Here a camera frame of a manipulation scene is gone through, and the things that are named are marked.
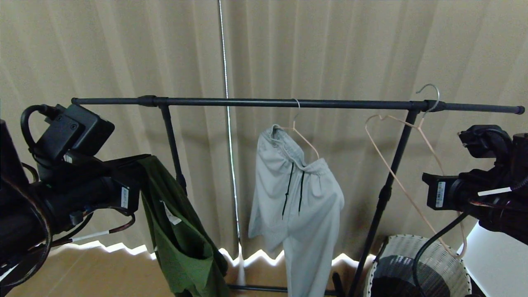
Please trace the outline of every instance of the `green shirt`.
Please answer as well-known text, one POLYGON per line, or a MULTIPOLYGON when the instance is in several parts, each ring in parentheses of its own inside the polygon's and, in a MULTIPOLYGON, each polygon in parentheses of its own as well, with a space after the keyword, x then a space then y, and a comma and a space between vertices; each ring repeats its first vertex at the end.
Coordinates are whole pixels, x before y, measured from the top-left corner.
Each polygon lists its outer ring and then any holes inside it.
POLYGON ((223 278, 227 262, 181 186, 157 157, 138 162, 148 175, 142 189, 148 228, 171 291, 177 296, 229 296, 223 278))

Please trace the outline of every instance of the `hanger hook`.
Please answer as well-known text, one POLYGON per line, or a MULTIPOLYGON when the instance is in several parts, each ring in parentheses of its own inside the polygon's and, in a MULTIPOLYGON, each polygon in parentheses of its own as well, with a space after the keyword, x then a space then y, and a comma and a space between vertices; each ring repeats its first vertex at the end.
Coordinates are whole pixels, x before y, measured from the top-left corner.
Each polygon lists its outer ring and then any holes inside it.
POLYGON ((427 86, 432 86, 433 88, 435 88, 435 90, 436 90, 436 102, 431 108, 427 109, 426 112, 423 113, 422 118, 425 118, 426 114, 428 112, 430 112, 431 110, 434 110, 438 106, 438 103, 440 103, 440 90, 438 90, 438 88, 435 85, 433 85, 432 83, 428 83, 425 86, 423 86, 419 91, 416 91, 416 94, 420 94, 423 91, 423 89, 425 89, 427 86))
POLYGON ((297 102, 297 106, 299 107, 299 110, 297 111, 297 114, 294 117, 294 123, 295 123, 295 120, 297 119, 297 116, 300 114, 300 103, 299 103, 299 100, 297 100, 295 98, 293 98, 293 100, 295 100, 297 102))

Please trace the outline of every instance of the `light under curtain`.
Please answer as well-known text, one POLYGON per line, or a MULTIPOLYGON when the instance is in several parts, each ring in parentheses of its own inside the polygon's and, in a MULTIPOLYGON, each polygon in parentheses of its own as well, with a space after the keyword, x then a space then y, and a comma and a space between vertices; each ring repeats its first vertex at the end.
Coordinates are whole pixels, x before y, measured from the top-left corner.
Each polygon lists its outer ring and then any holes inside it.
MULTIPOLYGON (((231 98, 435 99, 431 90, 414 94, 432 82, 450 103, 518 105, 528 100, 528 6, 521 2, 222 1, 222 13, 231 98)), ((32 159, 18 123, 31 104, 66 106, 71 97, 225 96, 216 1, 2 1, 0 18, 0 116, 25 162, 32 159)), ((97 157, 151 153, 174 173, 159 110, 89 109, 116 125, 97 157)), ((191 203, 216 245, 237 257, 225 108, 172 106, 171 113, 191 203)), ((288 126, 296 113, 231 109, 246 257, 263 248, 261 238, 247 238, 258 135, 275 123, 288 126)), ((388 173, 363 128, 375 113, 304 108, 297 118, 297 129, 326 159, 345 195, 335 255, 359 258, 388 173)), ((390 114, 404 118, 404 112, 390 114)), ((456 174, 491 166, 490 160, 472 158, 457 132, 474 124, 499 124, 513 134, 528 131, 527 123, 511 115, 443 112, 428 114, 423 130, 446 173, 456 174)), ((44 128, 43 118, 35 116, 34 136, 44 128)), ((371 129, 382 153, 392 158, 402 126, 381 122, 371 129)), ((315 154, 304 148, 307 160, 314 161, 315 154)), ((439 169, 413 132, 398 176, 441 229, 455 214, 427 209, 422 172, 438 174, 439 169)), ((110 211, 96 212, 80 235, 126 220, 110 211)), ((466 229, 474 223, 467 219, 466 229)), ((394 187, 378 243, 401 233, 432 236, 394 187)), ((143 209, 133 227, 96 239, 107 246, 123 242, 129 248, 152 248, 143 209)), ((460 231, 451 231, 445 240, 458 247, 460 231)))

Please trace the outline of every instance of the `clothes hanger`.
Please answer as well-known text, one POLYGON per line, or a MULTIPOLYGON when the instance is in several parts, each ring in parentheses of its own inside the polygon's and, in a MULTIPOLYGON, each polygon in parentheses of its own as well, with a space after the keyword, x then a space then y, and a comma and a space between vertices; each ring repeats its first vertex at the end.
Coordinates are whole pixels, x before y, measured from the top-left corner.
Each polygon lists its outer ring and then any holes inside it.
POLYGON ((295 129, 295 120, 297 119, 297 116, 300 114, 300 103, 299 103, 299 100, 297 100, 297 99, 294 99, 294 100, 297 102, 297 106, 299 107, 299 110, 297 111, 297 114, 294 117, 293 125, 291 127, 281 127, 281 129, 283 129, 283 130, 292 130, 295 133, 297 133, 300 136, 300 138, 302 138, 314 150, 315 154, 317 155, 317 159, 319 160, 320 159, 319 158, 319 153, 317 152, 315 147, 297 129, 295 129))
MULTIPOLYGON (((423 89, 425 89, 427 86, 432 86, 435 88, 436 92, 437 92, 437 99, 436 99, 436 102, 435 104, 429 108, 427 111, 424 112, 424 114, 422 115, 422 119, 420 121, 420 123, 417 125, 413 125, 413 124, 410 124, 410 123, 407 123, 405 122, 404 120, 401 120, 401 119, 398 119, 394 116, 391 116, 391 115, 387 115, 387 116, 381 116, 379 114, 377 115, 373 115, 371 117, 369 117, 366 122, 365 122, 365 131, 367 133, 367 135, 369 136, 369 139, 370 139, 370 142, 372 143, 372 145, 374 145, 374 148, 376 149, 378 155, 380 156, 380 158, 383 160, 383 163, 385 164, 385 166, 389 169, 389 172, 391 173, 392 177, 394 177, 394 180, 396 180, 396 183, 400 186, 401 190, 403 191, 403 193, 405 194, 405 196, 407 196, 407 198, 409 199, 409 202, 411 202, 412 206, 416 209, 416 211, 418 212, 418 214, 420 215, 420 217, 424 220, 424 222, 429 226, 429 228, 436 234, 436 230, 433 228, 432 224, 429 222, 429 220, 425 217, 425 215, 423 214, 423 211, 420 209, 420 207, 414 202, 413 198, 411 197, 411 195, 407 192, 407 190, 405 189, 405 187, 403 186, 403 184, 400 182, 400 180, 398 179, 398 177, 396 176, 396 174, 392 171, 391 167, 389 166, 388 162, 385 160, 385 157, 383 157, 383 154, 380 152, 380 149, 378 148, 378 146, 376 145, 374 139, 372 138, 370 132, 369 132, 369 129, 368 129, 368 123, 369 121, 372 119, 372 118, 375 118, 375 117, 378 117, 381 121, 383 120, 386 120, 387 118, 389 119, 392 119, 392 120, 396 120, 400 123, 403 123, 404 125, 406 126, 409 126, 411 128, 414 128, 416 130, 418 130, 418 132, 420 132, 420 136, 423 138, 423 140, 425 141, 425 143, 427 144, 427 147, 429 148, 429 150, 431 151, 431 153, 433 154, 433 156, 435 157, 435 160, 438 164, 438 166, 440 167, 440 170, 442 172, 442 175, 446 175, 445 172, 444 172, 444 169, 442 167, 442 163, 440 162, 440 159, 438 158, 438 156, 436 155, 436 152, 435 150, 432 148, 431 146, 431 143, 429 142, 429 140, 427 140, 427 137, 425 136, 425 133, 423 132, 422 130, 422 125, 423 125, 423 121, 425 120, 425 116, 427 115, 428 112, 434 110, 438 103, 440 102, 440 91, 438 90, 438 88, 431 84, 431 83, 428 83, 426 84, 425 86, 423 86, 419 91, 416 92, 416 94, 419 94, 423 91, 423 89)), ((464 230, 464 225, 462 222, 460 222, 460 231, 462 232, 462 238, 463 238, 463 248, 462 248, 462 251, 460 252, 460 255, 458 254, 453 254, 451 249, 446 245, 446 243, 444 242, 444 240, 442 238, 439 238, 439 241, 440 243, 443 245, 444 249, 454 258, 462 258, 465 254, 466 254, 466 247, 467 247, 467 238, 466 238, 466 232, 464 230)))

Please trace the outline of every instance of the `wooden floor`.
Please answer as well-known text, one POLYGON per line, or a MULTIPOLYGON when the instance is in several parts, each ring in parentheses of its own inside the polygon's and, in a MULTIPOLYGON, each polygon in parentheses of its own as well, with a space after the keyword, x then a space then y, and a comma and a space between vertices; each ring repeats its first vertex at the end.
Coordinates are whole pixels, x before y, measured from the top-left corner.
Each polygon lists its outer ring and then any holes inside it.
MULTIPOLYGON (((355 269, 344 262, 332 267, 349 286, 355 269)), ((237 283, 238 267, 230 266, 226 281, 237 283)), ((244 270, 246 283, 286 286, 284 261, 270 266, 258 259, 244 270)), ((329 278, 328 289, 333 290, 329 278)), ((114 252, 95 247, 66 248, 48 258, 41 270, 29 281, 16 287, 8 297, 92 297, 92 296, 173 296, 156 260, 148 253, 132 256, 126 250, 114 252)), ((232 296, 285 297, 284 293, 232 291, 232 296)))

